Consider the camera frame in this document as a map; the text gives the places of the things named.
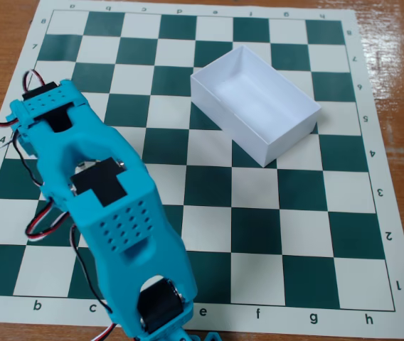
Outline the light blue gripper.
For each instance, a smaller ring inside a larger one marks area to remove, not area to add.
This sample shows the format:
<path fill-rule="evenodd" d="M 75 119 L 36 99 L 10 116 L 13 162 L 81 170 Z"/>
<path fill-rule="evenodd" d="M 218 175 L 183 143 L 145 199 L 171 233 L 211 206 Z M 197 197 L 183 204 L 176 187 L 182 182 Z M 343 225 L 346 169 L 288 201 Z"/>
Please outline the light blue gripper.
<path fill-rule="evenodd" d="M 38 103 L 35 100 L 14 100 L 10 103 L 11 113 L 8 115 L 8 122 L 14 121 L 11 128 L 13 132 L 18 130 L 22 148 L 29 156 L 37 156 L 34 147 L 31 144 L 28 136 L 29 129 L 36 123 L 36 118 L 39 116 Z"/>

